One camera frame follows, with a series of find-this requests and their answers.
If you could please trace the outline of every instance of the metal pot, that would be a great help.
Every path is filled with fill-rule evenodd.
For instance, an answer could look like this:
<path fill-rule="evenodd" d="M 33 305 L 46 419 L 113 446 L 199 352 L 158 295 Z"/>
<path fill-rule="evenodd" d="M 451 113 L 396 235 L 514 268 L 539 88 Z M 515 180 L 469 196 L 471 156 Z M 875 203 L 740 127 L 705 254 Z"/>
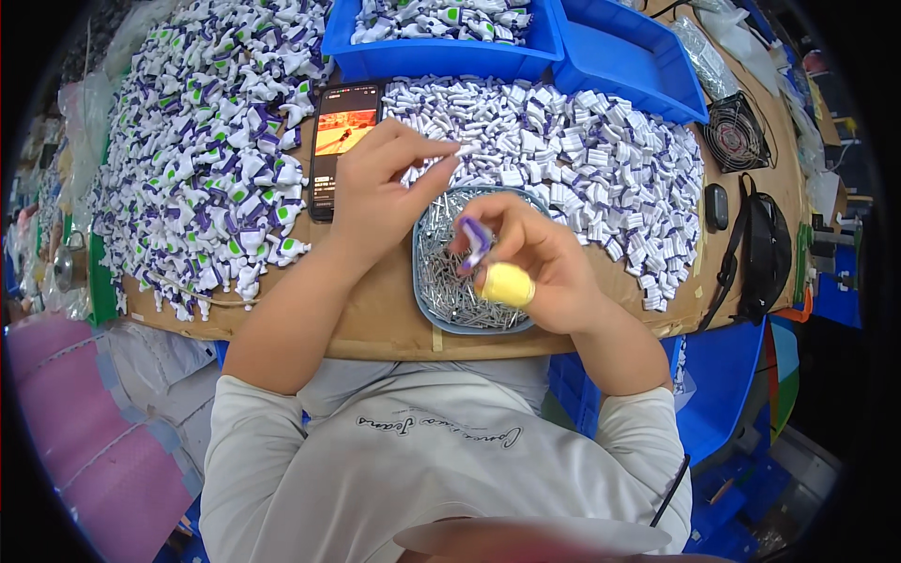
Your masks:
<path fill-rule="evenodd" d="M 75 235 L 81 237 L 81 244 L 71 246 Z M 59 291 L 65 293 L 72 289 L 87 286 L 87 246 L 85 235 L 81 231 L 73 231 L 68 237 L 68 244 L 60 244 L 53 257 L 53 277 Z"/>

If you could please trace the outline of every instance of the left hand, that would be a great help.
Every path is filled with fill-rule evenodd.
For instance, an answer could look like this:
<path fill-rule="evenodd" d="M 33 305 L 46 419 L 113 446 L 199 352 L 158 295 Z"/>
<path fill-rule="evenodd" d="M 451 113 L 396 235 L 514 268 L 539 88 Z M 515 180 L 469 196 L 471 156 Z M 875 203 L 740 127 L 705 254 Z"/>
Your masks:
<path fill-rule="evenodd" d="M 456 142 L 429 141 L 386 119 L 338 159 L 331 238 L 371 268 L 404 239 L 425 208 L 448 187 L 460 162 Z M 399 180 L 411 166 L 444 157 L 410 186 Z"/>

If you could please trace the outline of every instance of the white t-shirt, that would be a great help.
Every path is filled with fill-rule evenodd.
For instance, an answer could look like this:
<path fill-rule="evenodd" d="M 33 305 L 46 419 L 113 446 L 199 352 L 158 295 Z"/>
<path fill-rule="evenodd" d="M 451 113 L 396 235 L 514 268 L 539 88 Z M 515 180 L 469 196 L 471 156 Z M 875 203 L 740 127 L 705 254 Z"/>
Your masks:
<path fill-rule="evenodd" d="M 672 393 L 609 397 L 596 443 L 468 372 L 389 377 L 309 435 L 296 397 L 223 376 L 200 531 L 212 563 L 395 563 L 391 538 L 452 516 L 650 523 L 683 459 Z M 690 532 L 683 478 L 658 527 Z"/>

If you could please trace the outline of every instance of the black bag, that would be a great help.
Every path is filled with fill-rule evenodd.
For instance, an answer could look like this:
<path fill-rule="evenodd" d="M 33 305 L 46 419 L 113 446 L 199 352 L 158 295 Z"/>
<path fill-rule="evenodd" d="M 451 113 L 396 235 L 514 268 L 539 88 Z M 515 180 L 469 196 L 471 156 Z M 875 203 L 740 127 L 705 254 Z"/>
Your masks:
<path fill-rule="evenodd" d="M 751 181 L 750 192 L 745 187 L 746 177 Z M 710 311 L 697 328 L 698 332 L 706 330 L 735 281 L 738 269 L 735 250 L 742 236 L 745 238 L 742 248 L 742 300 L 738 305 L 738 314 L 730 315 L 731 319 L 749 320 L 755 326 L 759 325 L 785 288 L 791 271 L 791 236 L 782 211 L 772 197 L 757 191 L 754 178 L 747 172 L 739 178 L 739 185 L 742 188 L 742 207 L 735 219 L 720 273 L 716 275 L 719 291 Z"/>

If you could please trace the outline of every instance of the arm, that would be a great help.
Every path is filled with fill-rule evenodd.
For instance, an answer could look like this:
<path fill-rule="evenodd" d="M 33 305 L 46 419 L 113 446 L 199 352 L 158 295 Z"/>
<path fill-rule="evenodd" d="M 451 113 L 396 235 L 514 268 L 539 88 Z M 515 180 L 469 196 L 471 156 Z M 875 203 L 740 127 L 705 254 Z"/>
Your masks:
<path fill-rule="evenodd" d="M 487 260 L 512 262 L 535 281 L 525 311 L 546 331 L 569 334 L 591 380 L 605 395 L 672 389 L 666 354 L 636 318 L 601 293 L 585 252 L 572 231 L 513 194 L 474 199 L 461 215 L 480 220 L 498 235 Z M 469 247 L 459 233 L 451 250 Z M 485 274 L 476 278 L 481 287 Z"/>
<path fill-rule="evenodd" d="M 313 378 L 348 294 L 369 270 L 348 246 L 327 237 L 291 268 L 241 326 L 223 373 L 283 395 Z"/>
<path fill-rule="evenodd" d="M 641 321 L 600 291 L 592 322 L 569 336 L 582 365 L 604 395 L 634 395 L 654 387 L 673 389 L 666 352 Z"/>
<path fill-rule="evenodd" d="M 447 189 L 459 162 L 450 155 L 459 147 L 428 141 L 388 119 L 342 155 L 330 234 L 254 307 L 223 372 L 283 395 L 303 388 L 322 362 L 351 289 Z M 440 157 L 409 190 L 398 183 L 410 166 Z"/>

